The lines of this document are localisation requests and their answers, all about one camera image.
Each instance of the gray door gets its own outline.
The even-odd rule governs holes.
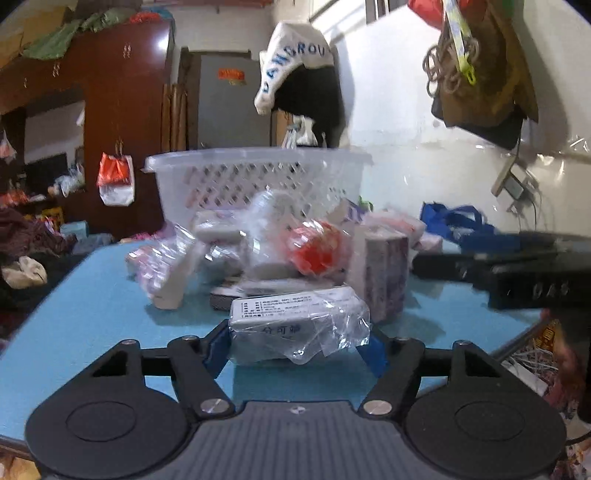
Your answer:
[[[230,81],[224,72],[243,72]],[[254,99],[261,85],[258,62],[215,55],[201,57],[198,138],[200,148],[268,147],[271,116],[259,115]]]

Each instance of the wooden wardrobe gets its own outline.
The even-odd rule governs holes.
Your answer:
[[[53,92],[83,91],[86,192],[60,200],[67,222],[86,220],[91,233],[116,238],[162,226],[155,176],[141,169],[146,157],[161,151],[162,91],[173,47],[169,21],[124,24],[77,35],[60,60],[20,57],[0,70],[0,115]],[[107,207],[96,176],[102,153],[114,154],[118,140],[134,161],[135,201]]]

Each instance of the clothing pile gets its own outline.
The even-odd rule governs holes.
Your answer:
[[[85,257],[70,254],[75,245],[75,235],[63,237],[41,220],[0,209],[0,312],[36,308]]]

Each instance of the white plastic basket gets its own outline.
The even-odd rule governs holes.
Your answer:
[[[324,216],[342,198],[357,201],[371,156],[320,148],[223,148],[148,157],[164,217],[189,227],[198,210],[245,208],[265,189],[291,192],[296,215]]]

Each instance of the white cloth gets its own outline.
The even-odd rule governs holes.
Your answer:
[[[335,60],[322,33],[309,23],[278,23],[267,54],[261,52],[261,88],[255,97],[260,115],[271,113],[275,92],[302,64],[307,69],[318,69],[334,65]]]
[[[18,262],[2,267],[2,276],[15,290],[38,287],[47,283],[47,272],[43,265],[29,257],[21,257]]]

